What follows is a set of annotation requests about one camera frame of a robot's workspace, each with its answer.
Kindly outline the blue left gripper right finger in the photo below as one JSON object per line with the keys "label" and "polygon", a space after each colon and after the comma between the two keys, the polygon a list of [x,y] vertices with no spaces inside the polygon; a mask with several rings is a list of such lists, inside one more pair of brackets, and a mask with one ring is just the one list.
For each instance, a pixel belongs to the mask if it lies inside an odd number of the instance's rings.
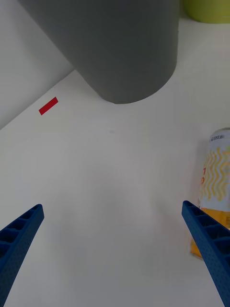
{"label": "blue left gripper right finger", "polygon": [[182,217],[223,305],[230,306],[230,231],[189,201],[183,202]]}

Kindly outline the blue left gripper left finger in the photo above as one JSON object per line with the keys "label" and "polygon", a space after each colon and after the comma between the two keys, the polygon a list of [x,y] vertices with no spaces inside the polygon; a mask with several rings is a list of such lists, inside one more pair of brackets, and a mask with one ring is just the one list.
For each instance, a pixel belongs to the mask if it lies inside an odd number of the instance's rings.
{"label": "blue left gripper left finger", "polygon": [[0,231],[0,306],[4,306],[29,247],[44,220],[37,204]]}

